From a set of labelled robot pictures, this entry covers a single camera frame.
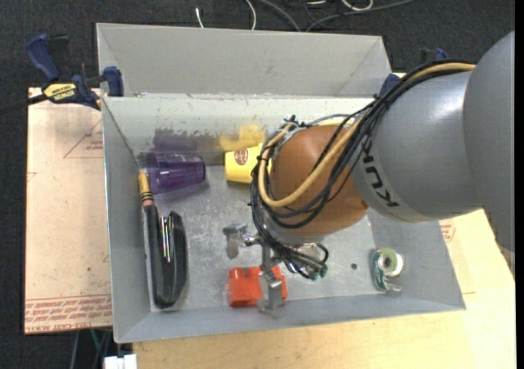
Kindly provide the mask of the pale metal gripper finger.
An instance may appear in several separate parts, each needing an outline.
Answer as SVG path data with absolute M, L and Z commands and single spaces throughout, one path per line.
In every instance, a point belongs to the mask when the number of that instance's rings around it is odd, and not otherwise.
M 259 273 L 261 297 L 256 306 L 261 311 L 273 311 L 283 305 L 286 295 L 285 277 L 279 267 L 262 268 Z
M 223 228 L 226 237 L 226 254 L 230 259 L 235 259 L 241 248 L 256 243 L 256 238 L 248 232 L 247 227 L 247 223 L 232 223 Z

